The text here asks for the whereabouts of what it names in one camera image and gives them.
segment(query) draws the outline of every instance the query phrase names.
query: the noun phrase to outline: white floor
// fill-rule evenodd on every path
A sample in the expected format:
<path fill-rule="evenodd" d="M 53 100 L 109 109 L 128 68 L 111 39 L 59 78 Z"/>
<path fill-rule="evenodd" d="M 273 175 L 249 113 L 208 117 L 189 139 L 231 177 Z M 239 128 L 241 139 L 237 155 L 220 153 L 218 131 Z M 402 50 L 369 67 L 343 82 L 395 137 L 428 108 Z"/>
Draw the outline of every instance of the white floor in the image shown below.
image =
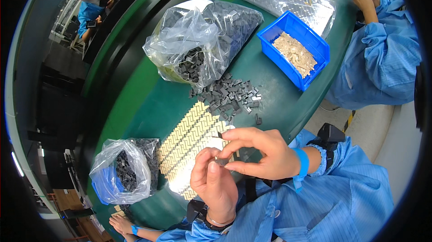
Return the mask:
<path fill-rule="evenodd" d="M 335 106 L 327 100 L 323 100 L 321 107 L 331 110 Z M 353 144 L 359 145 L 371 162 L 374 162 L 392 121 L 394 106 L 391 105 L 369 105 L 357 110 L 351 124 L 349 125 L 346 135 L 350 136 Z M 317 134 L 318 130 L 324 123 L 330 123 L 338 129 L 343 129 L 345 122 L 351 110 L 339 108 L 336 111 L 328 112 L 318 108 L 314 115 L 307 122 L 305 129 Z"/>

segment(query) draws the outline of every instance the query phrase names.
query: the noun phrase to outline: fluorescent light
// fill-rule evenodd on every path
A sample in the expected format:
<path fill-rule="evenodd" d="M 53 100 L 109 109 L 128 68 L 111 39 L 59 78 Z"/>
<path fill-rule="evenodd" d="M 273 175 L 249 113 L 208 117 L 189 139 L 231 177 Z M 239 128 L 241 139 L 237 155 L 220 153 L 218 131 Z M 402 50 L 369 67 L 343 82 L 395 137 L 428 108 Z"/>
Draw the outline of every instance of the fluorescent light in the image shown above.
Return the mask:
<path fill-rule="evenodd" d="M 16 159 L 16 157 L 15 157 L 15 153 L 14 153 L 13 151 L 12 151 L 12 158 L 13 158 L 13 160 L 14 160 L 14 162 L 15 162 L 15 165 L 16 165 L 16 168 L 18 169 L 19 174 L 20 174 L 21 176 L 24 176 L 23 170 L 21 170 L 21 167 L 19 167 L 18 160 Z"/>

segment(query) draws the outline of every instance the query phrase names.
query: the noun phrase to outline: silver bracelet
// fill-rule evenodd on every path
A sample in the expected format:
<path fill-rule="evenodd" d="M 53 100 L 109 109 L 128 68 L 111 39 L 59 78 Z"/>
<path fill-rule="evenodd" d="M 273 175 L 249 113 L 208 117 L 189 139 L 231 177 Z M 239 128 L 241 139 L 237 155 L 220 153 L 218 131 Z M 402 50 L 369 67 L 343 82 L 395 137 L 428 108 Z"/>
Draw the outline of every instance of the silver bracelet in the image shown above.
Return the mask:
<path fill-rule="evenodd" d="M 207 217 L 209 218 L 209 220 L 210 220 L 213 224 L 216 224 L 216 225 L 223 225 L 223 226 L 228 225 L 228 224 L 230 224 L 231 222 L 233 222 L 233 221 L 235 220 L 235 217 L 236 217 L 236 216 L 237 216 L 237 213 L 234 214 L 234 219 L 232 219 L 232 221 L 230 221 L 229 223 L 219 223 L 219 222 L 217 222 L 217 221 L 214 221 L 212 218 L 210 218 L 210 215 L 207 214 Z"/>

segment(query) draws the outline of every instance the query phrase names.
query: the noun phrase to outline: white label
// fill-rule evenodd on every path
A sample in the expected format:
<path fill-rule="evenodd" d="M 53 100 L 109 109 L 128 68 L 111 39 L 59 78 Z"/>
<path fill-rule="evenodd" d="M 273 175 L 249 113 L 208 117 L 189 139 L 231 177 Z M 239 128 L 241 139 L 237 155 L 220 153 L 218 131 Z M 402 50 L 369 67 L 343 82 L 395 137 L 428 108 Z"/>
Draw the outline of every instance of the white label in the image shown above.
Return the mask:
<path fill-rule="evenodd" d="M 198 10 L 202 12 L 207 7 L 207 5 L 211 3 L 213 2 L 210 0 L 189 0 L 178 4 L 176 7 L 181 7 L 190 11 L 194 10 L 195 7 L 197 7 Z"/>

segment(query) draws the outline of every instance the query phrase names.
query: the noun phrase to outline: green workbench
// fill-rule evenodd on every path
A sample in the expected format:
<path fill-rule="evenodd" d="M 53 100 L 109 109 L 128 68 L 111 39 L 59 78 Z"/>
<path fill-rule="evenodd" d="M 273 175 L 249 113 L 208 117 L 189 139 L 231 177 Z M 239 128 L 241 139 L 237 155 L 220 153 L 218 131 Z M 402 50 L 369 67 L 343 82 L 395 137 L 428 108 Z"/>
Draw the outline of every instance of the green workbench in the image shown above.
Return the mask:
<path fill-rule="evenodd" d="M 262 12 L 265 21 L 256 32 L 276 19 L 273 15 L 248 2 L 225 1 Z M 246 112 L 236 115 L 235 127 L 256 126 L 254 115 L 257 112 L 263 119 L 262 125 L 258 127 L 262 130 L 278 129 L 287 143 L 304 127 L 321 103 L 338 72 L 354 28 L 356 7 L 352 0 L 334 1 L 337 7 L 336 18 L 326 39 L 330 45 L 331 61 L 303 93 L 261 52 L 261 42 L 256 37 L 256 32 L 251 36 L 250 41 L 237 55 L 227 71 L 232 73 L 233 78 L 250 80 L 252 85 L 259 86 L 260 94 L 263 97 L 262 106 L 249 115 Z M 137 0 L 129 11 L 138 11 L 140 7 L 148 3 L 149 0 Z M 165 8 L 176 3 L 167 2 Z M 114 28 L 110 35 L 112 38 L 105 41 L 106 46 L 102 47 L 96 63 L 90 69 L 84 95 L 91 96 L 92 89 L 94 89 L 92 83 L 97 82 L 98 76 L 104 74 L 101 70 L 105 63 L 103 61 L 104 48 L 105 51 L 108 50 L 109 46 L 116 41 L 116 29 L 118 33 L 121 31 L 124 33 L 122 28 L 126 26 L 127 18 L 132 16 L 133 12 L 125 13 L 123 19 L 117 24 L 120 28 Z M 100 152 L 101 144 L 108 138 L 159 137 L 164 140 L 192 105 L 197 102 L 196 98 L 188 98 L 191 89 L 189 85 L 166 82 L 159 77 L 156 67 L 141 49 L 145 38 L 151 34 L 158 20 L 155 18 L 142 28 L 120 62 L 127 64 L 130 61 L 136 66 L 115 99 L 100 133 L 94 154 Z M 116 212 L 114 206 L 101 204 L 90 183 L 88 185 L 87 194 L 98 220 L 116 241 L 121 241 L 121 235 L 117 234 L 108 223 L 110 215 Z M 187 201 L 169 192 L 168 184 L 163 176 L 159 178 L 159 188 L 160 190 L 154 196 L 130 207 L 138 224 L 165 229 L 178 223 L 186 215 Z"/>

